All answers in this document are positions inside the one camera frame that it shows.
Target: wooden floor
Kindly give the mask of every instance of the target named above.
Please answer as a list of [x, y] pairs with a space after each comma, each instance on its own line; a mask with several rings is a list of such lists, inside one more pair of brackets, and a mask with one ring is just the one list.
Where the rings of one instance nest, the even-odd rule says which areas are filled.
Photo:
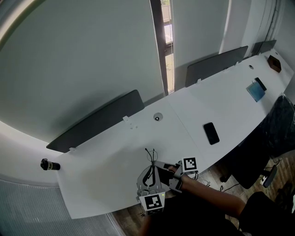
[[[260, 179], [258, 179], [256, 183], [249, 189], [244, 189], [241, 185], [237, 185], [226, 192], [238, 196], [244, 202], [247, 202], [249, 197], [254, 192], [262, 191], [265, 193], [266, 196], [274, 201], [277, 196], [277, 191], [283, 188], [286, 182], [290, 182], [293, 184], [293, 186], [295, 186], [295, 151], [286, 153], [280, 158], [283, 159], [277, 167], [277, 174], [275, 176], [275, 179], [272, 181], [271, 185], [268, 188], [264, 188], [260, 184]], [[274, 161], [277, 162], [278, 160], [279, 158], [275, 160], [270, 160], [267, 166], [273, 166]], [[233, 176], [231, 176], [226, 183], [222, 183], [220, 181], [222, 172], [223, 165], [222, 160], [220, 160], [215, 165], [211, 166], [208, 170], [201, 173], [198, 181], [203, 184], [207, 184], [208, 182], [210, 182], [210, 187], [217, 190], [220, 190], [221, 185], [223, 186], [223, 189], [226, 190], [238, 183]], [[112, 216], [126, 236], [138, 235], [138, 230], [140, 229], [144, 219], [144, 217], [142, 217], [142, 208], [140, 204], [113, 212]], [[237, 219], [230, 217], [230, 220], [236, 227], [238, 227]]]

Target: white desk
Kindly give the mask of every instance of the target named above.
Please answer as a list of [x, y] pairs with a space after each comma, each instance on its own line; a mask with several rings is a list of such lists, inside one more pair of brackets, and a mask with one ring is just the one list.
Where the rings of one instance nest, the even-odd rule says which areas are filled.
[[[150, 165], [144, 148], [154, 148], [158, 160], [169, 163], [195, 156], [199, 172], [225, 156], [263, 120], [294, 74], [278, 55], [281, 73], [270, 69], [264, 58], [268, 53], [149, 105], [130, 118], [132, 130], [122, 121], [76, 151], [59, 156], [57, 175], [71, 217], [90, 217], [137, 204], [136, 181]], [[257, 103], [246, 90], [256, 77], [267, 88]], [[157, 112], [163, 114], [160, 122], [153, 119]], [[203, 130], [208, 122], [217, 130], [217, 144], [210, 145]]]

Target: hand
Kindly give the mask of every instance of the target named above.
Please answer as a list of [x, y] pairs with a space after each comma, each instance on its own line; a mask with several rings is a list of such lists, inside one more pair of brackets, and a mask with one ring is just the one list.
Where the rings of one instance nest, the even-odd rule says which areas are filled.
[[[174, 173], [177, 171], [177, 169], [174, 166], [172, 166], [172, 165], [168, 167], [168, 170], [170, 170], [170, 171], [172, 171]], [[190, 183], [192, 181], [194, 181], [194, 179], [188, 177], [186, 174], [183, 174], [181, 176], [181, 181], [182, 181], [182, 185], [181, 185], [180, 189], [181, 190], [186, 190], [187, 187], [190, 185]]]

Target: person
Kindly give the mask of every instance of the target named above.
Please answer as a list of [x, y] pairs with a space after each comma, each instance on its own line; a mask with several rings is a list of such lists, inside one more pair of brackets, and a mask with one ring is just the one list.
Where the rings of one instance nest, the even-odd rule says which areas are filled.
[[[176, 171], [173, 166], [168, 169]], [[262, 192], [254, 193], [245, 203], [187, 175], [181, 180], [182, 193], [166, 199], [162, 213], [145, 216], [140, 236], [294, 235], [294, 214], [284, 212]], [[225, 214], [237, 218], [243, 232], [225, 219]]]

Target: black shirt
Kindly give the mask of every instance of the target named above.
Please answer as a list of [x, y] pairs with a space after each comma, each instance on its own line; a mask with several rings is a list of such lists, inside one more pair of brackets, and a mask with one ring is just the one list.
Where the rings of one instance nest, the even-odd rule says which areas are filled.
[[[294, 214], [287, 214], [262, 192], [254, 193], [239, 217], [240, 228], [256, 235], [294, 235]], [[215, 206], [188, 193], [165, 200], [164, 212], [152, 216], [152, 235], [234, 235], [242, 232]]]

